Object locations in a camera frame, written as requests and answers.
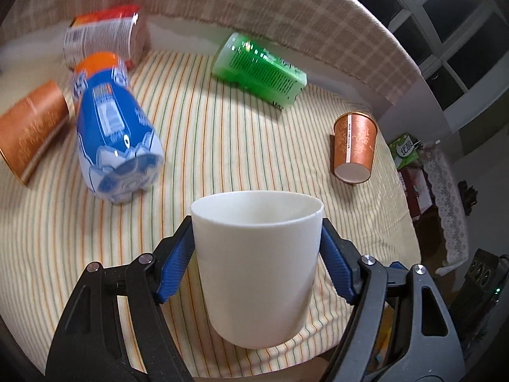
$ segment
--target white cup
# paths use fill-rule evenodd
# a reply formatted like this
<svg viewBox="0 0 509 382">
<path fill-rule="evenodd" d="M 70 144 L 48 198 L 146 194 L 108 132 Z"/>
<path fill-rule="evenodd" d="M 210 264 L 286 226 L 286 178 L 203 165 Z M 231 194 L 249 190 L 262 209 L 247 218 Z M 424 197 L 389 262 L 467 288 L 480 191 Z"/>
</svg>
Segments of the white cup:
<svg viewBox="0 0 509 382">
<path fill-rule="evenodd" d="M 205 304 L 221 337 L 272 347 L 304 326 L 320 248 L 323 203 L 282 191 L 238 191 L 191 205 Z"/>
</svg>

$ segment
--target cup rim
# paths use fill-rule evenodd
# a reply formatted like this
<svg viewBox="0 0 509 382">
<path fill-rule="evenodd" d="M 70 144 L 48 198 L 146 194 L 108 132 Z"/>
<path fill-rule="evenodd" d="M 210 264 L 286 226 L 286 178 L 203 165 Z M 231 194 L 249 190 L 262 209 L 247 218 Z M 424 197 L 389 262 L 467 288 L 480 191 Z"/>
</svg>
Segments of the cup rim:
<svg viewBox="0 0 509 382">
<path fill-rule="evenodd" d="M 353 180 L 351 178 L 346 178 L 340 174 L 338 174 L 337 170 L 340 169 L 342 166 L 344 165 L 349 165 L 349 164 L 355 164 L 356 166 L 359 165 L 359 166 L 362 166 L 364 167 L 367 171 L 368 171 L 368 176 L 367 178 L 363 178 L 361 181 L 359 181 L 358 179 L 356 180 Z M 359 163 L 359 162 L 345 162 L 345 163 L 342 163 L 341 165 L 337 166 L 336 168 L 334 168 L 334 176 L 336 178 L 339 179 L 339 181 L 343 181 L 347 184 L 350 184 L 350 185 L 358 185 L 358 184 L 363 184 L 364 182 L 367 182 L 370 180 L 371 178 L 371 171 L 369 169 L 366 168 L 366 166 L 364 166 L 363 164 Z"/>
<path fill-rule="evenodd" d="M 316 203 L 319 203 L 320 204 L 320 208 L 314 212 L 312 212 L 311 214 L 309 215 L 305 215 L 304 217 L 299 217 L 299 218 L 295 218 L 295 219 L 291 219 L 291 220 L 286 220 L 286 221 L 279 221 L 279 222 L 274 222 L 274 223 L 258 223 L 258 224 L 244 224 L 244 223 L 224 223 L 224 222 L 221 222 L 221 221 L 217 221 L 215 219 L 212 219 L 208 216 L 203 216 L 203 215 L 199 215 L 195 212 L 195 210 L 193 210 L 193 207 L 195 207 L 195 203 L 200 201 L 200 200 L 206 200 L 206 199 L 212 199 L 211 197 L 214 197 L 216 195 L 233 195 L 233 194 L 273 194 L 273 195 L 276 195 L 276 194 L 292 194 L 292 195 L 301 195 L 301 196 L 305 196 L 313 201 L 315 201 Z M 315 196 L 312 196 L 312 195 L 308 195 L 308 194 L 302 194 L 301 192 L 292 192 L 292 191 L 270 191 L 270 190 L 247 190 L 247 191 L 230 191 L 230 192 L 218 192 L 217 194 L 210 194 L 210 195 L 206 195 L 206 196 L 203 196 L 197 200 L 195 200 L 192 204 L 191 204 L 191 216 L 196 216 L 198 218 L 201 218 L 201 219 L 204 219 L 206 220 L 207 222 L 209 223 L 212 223 L 212 224 L 215 224 L 215 225 L 228 225 L 229 227 L 233 227 L 233 228 L 247 228 L 247 229 L 258 229 L 258 228 L 278 228 L 278 227 L 281 227 L 281 226 L 288 226 L 288 225 L 291 225 L 291 224 L 295 224 L 295 223 L 301 223 L 307 219 L 310 219 L 310 218 L 313 218 L 316 216 L 317 213 L 322 213 L 323 214 L 323 211 L 324 211 L 324 204 L 322 202 L 322 200 L 316 198 Z"/>
<path fill-rule="evenodd" d="M 339 121 L 342 117 L 345 117 L 347 115 L 361 115 L 361 116 L 364 116 L 364 117 L 367 117 L 371 122 L 373 122 L 373 124 L 375 125 L 375 129 L 377 131 L 376 135 L 378 135 L 378 124 L 375 122 L 375 118 L 373 116 L 370 116 L 368 113 L 366 112 L 360 112 L 360 111 L 356 111 L 356 110 L 353 110 L 353 111 L 350 111 L 350 112 L 345 112 L 343 114 L 341 114 L 335 121 L 334 121 L 334 124 L 332 125 L 332 131 L 334 132 L 334 135 L 336 135 L 336 123 L 337 121 Z"/>
<path fill-rule="evenodd" d="M 21 182 L 21 184 L 22 184 L 23 186 L 26 186 L 25 181 L 23 181 L 23 180 L 21 179 L 21 177 L 20 177 L 20 176 L 16 173 L 16 171 L 14 170 L 14 168 L 12 168 L 11 163 L 9 162 L 9 160 L 7 159 L 7 157 L 3 154 L 3 151 L 2 151 L 2 148 L 1 148 L 1 147 L 0 147 L 0 155 L 2 156 L 2 158 L 3 158 L 4 162 L 5 162 L 5 163 L 6 163 L 6 165 L 7 165 L 7 168 L 9 168 L 9 170 L 10 170 L 10 171 L 11 171 L 11 173 L 12 173 L 12 175 L 14 175 L 14 176 L 16 177 L 16 179 L 17 179 L 19 182 Z"/>
</svg>

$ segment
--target paper cup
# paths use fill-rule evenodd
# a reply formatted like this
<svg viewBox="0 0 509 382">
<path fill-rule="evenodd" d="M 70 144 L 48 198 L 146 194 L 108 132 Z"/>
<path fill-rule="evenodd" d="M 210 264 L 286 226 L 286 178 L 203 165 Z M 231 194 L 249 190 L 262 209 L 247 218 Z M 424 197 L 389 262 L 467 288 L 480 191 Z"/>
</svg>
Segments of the paper cup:
<svg viewBox="0 0 509 382">
<path fill-rule="evenodd" d="M 323 203 L 281 191 L 210 195 L 191 205 L 194 242 L 212 326 L 260 349 L 304 326 L 315 279 Z"/>
<path fill-rule="evenodd" d="M 377 126 L 365 113 L 350 112 L 334 122 L 334 175 L 349 184 L 371 176 Z"/>
<path fill-rule="evenodd" d="M 24 185 L 42 155 L 69 120 L 69 109 L 57 84 L 50 80 L 0 116 L 0 153 Z"/>
</svg>

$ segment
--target striped tablecloth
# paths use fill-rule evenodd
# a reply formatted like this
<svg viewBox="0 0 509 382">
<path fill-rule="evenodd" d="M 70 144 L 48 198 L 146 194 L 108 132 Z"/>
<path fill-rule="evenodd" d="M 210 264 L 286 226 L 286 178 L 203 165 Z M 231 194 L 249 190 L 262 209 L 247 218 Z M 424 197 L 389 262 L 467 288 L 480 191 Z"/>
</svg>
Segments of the striped tablecloth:
<svg viewBox="0 0 509 382">
<path fill-rule="evenodd" d="M 87 190 L 74 128 L 50 148 L 27 188 L 0 166 L 0 314 L 41 370 L 59 316 L 88 262 L 109 267 L 151 251 L 205 195 L 247 189 L 310 194 L 324 202 L 326 216 L 362 254 L 386 265 L 419 261 L 405 197 L 380 134 L 368 182 L 352 187 L 330 173 L 332 124 L 356 105 L 309 85 L 281 112 L 211 78 L 211 63 L 211 57 L 152 51 L 132 74 L 133 93 L 160 134 L 166 163 L 153 189 L 128 204 L 100 201 Z M 61 87 L 68 86 L 67 79 L 62 73 Z M 26 92 L 33 89 L 30 81 L 20 84 Z M 127 302 L 119 303 L 132 365 L 143 369 Z M 163 310 L 191 374 L 223 378 L 307 361 L 338 343 L 351 311 L 320 260 L 301 332 L 265 350 L 235 347 L 208 321 L 194 258 Z"/>
</svg>

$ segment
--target window frame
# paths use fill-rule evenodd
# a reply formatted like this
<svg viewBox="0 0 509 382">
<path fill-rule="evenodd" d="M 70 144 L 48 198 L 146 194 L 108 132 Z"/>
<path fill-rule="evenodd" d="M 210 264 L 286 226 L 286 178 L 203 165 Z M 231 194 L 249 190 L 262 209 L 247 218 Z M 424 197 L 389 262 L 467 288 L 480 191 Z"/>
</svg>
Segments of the window frame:
<svg viewBox="0 0 509 382">
<path fill-rule="evenodd" d="M 393 17 L 387 28 L 394 33 L 409 17 L 413 16 L 417 29 L 421 32 L 432 53 L 418 65 L 423 78 L 431 77 L 441 66 L 444 66 L 462 89 L 463 95 L 444 110 L 451 130 L 455 132 L 485 111 L 501 93 L 509 89 L 509 79 L 505 85 L 501 80 L 503 77 L 501 75 L 507 72 L 509 52 L 506 52 L 495 66 L 470 89 L 449 65 L 449 59 L 483 26 L 493 13 L 498 15 L 505 24 L 507 24 L 507 19 L 495 0 L 483 0 L 447 40 L 442 42 L 423 7 L 426 1 L 398 0 L 403 8 Z M 495 78 L 495 84 L 490 83 L 488 75 L 491 79 Z"/>
</svg>

